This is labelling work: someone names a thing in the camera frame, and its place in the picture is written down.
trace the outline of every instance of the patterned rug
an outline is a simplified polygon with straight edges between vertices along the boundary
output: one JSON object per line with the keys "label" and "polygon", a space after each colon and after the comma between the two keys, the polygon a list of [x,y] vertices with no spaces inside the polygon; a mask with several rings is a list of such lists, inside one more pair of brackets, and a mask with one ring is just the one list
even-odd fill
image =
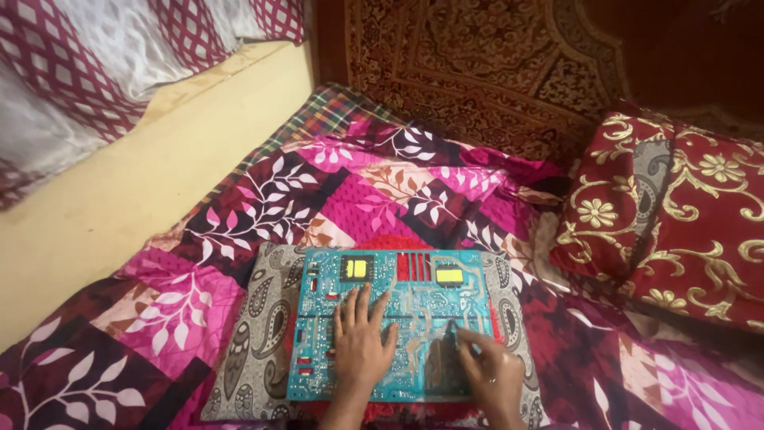
{"label": "patterned rug", "polygon": [[[348,81],[448,138],[564,168],[614,101],[650,106],[641,89],[630,91],[624,43],[587,19],[584,2],[606,7],[592,0],[347,0]],[[697,19],[715,31],[735,31],[702,13]],[[713,104],[674,107],[682,109],[668,113],[698,125],[764,135]]]}

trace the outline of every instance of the electronic component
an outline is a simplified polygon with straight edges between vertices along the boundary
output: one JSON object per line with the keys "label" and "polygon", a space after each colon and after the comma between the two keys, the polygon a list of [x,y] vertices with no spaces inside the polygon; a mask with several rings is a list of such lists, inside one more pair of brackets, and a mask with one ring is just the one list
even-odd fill
{"label": "electronic component", "polygon": [[334,389],[334,307],[351,288],[390,291],[383,327],[400,326],[393,365],[371,393],[378,402],[458,402],[469,385],[456,328],[493,335],[478,251],[309,249],[300,289],[286,397],[327,400]]}

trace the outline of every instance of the red fuzzy fabric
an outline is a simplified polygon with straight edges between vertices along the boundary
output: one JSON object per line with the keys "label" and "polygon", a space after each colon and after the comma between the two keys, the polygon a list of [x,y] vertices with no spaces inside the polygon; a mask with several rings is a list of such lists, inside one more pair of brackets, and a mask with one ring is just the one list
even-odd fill
{"label": "red fuzzy fabric", "polygon": [[[411,249],[411,250],[427,250],[433,249],[431,246],[421,243],[419,240],[412,239],[406,236],[396,236],[392,234],[386,234],[372,239],[366,243],[356,246],[355,249]],[[501,333],[499,332],[499,320],[497,317],[494,305],[490,305],[490,322],[494,329],[494,337],[497,341],[501,342]],[[292,332],[294,332],[294,321],[292,324]],[[291,354],[292,340],[284,339],[284,346]],[[304,402],[302,405],[303,410],[313,414],[316,418],[320,419],[326,413],[326,409],[329,408],[329,402]],[[435,415],[442,421],[453,421],[457,419],[465,419],[478,414],[478,410],[472,403],[394,403],[394,402],[369,402],[364,411],[364,423],[372,422],[378,417],[392,416],[396,412],[408,410],[413,414],[424,413],[424,415]]]}

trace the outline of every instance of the printed circuit board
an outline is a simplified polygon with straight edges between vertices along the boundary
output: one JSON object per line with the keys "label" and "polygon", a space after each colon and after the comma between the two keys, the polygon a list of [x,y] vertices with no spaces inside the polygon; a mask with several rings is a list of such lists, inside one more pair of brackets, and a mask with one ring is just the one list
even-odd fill
{"label": "printed circuit board", "polygon": [[371,303],[390,291],[382,323],[400,326],[393,364],[376,402],[458,402],[469,385],[456,327],[493,336],[481,254],[469,250],[307,251],[286,397],[328,400],[335,385],[334,307],[371,283]]}

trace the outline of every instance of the plaid fabric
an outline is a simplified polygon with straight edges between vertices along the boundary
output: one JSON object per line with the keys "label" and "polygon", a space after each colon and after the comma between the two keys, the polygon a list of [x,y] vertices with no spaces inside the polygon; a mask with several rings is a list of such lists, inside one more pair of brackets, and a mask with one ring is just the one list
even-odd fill
{"label": "plaid fabric", "polygon": [[317,135],[344,133],[347,132],[351,123],[367,119],[381,119],[395,125],[408,125],[402,119],[398,119],[390,109],[371,101],[351,87],[338,83],[319,86],[288,121],[270,135],[264,144],[244,157],[220,184],[196,204],[189,215],[196,213],[203,204],[208,203],[227,185],[236,182],[245,170],[285,143],[307,140]]}

